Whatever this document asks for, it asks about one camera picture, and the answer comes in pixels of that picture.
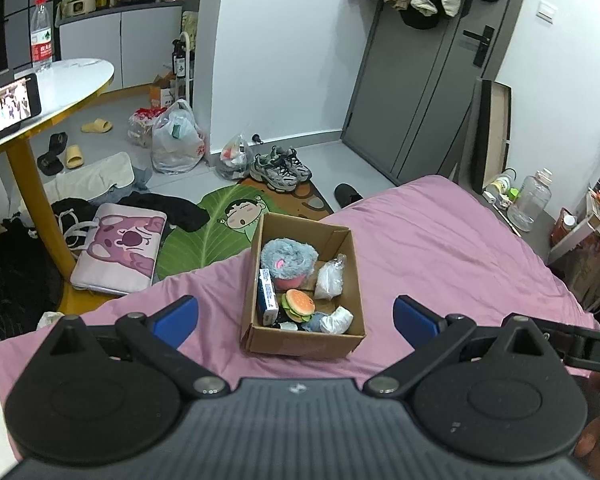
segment blue gripper pad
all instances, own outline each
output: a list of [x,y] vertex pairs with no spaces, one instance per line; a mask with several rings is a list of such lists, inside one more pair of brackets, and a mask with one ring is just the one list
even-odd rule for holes
[[172,348],[178,348],[198,325],[198,300],[183,296],[147,320],[147,328]]
[[407,295],[394,301],[394,326],[414,349],[446,328],[446,320]]

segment pink bed sheet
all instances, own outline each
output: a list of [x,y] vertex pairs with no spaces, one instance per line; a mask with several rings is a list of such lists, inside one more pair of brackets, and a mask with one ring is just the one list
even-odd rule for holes
[[[84,320],[112,324],[128,312],[152,314],[192,294],[200,304],[200,320],[180,351],[231,386],[242,377],[344,376],[362,384],[412,351],[392,321],[394,299],[405,293],[441,316],[460,312],[481,325],[500,325],[507,314],[520,312],[599,328],[528,245],[440,176],[382,192],[324,221],[348,226],[354,234],[366,339],[347,358],[309,361],[248,354],[240,348],[248,250],[109,301]],[[47,332],[0,343],[1,403]]]

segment yellow slipper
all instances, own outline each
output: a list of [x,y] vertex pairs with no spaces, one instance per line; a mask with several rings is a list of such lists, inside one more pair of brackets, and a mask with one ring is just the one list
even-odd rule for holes
[[80,128],[86,134],[105,134],[113,128],[113,124],[104,119],[96,119],[93,123],[83,124]]
[[80,151],[80,146],[74,144],[73,146],[69,146],[66,149],[66,164],[68,170],[74,170],[75,168],[80,168],[81,165],[84,164],[84,159],[82,158],[82,152]]

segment cartoon character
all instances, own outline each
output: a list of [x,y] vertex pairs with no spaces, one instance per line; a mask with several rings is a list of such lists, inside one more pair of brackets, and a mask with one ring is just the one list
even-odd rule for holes
[[258,218],[268,211],[269,208],[261,196],[256,196],[255,200],[240,198],[226,207],[224,210],[226,220],[221,218],[218,223],[226,225],[237,233],[244,233],[251,243],[258,227]]
[[163,227],[164,219],[159,216],[103,216],[87,254],[101,262],[119,263],[150,278],[154,259],[143,253],[154,238],[160,238]]

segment gray fluffy plush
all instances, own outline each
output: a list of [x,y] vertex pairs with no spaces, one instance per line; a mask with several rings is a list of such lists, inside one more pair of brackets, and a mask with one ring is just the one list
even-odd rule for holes
[[[301,244],[289,238],[276,238],[267,242],[260,253],[260,265],[269,269],[274,278],[289,280],[305,274],[310,276],[314,272],[314,265],[318,253],[309,244]],[[284,260],[285,264],[279,269],[276,262]]]

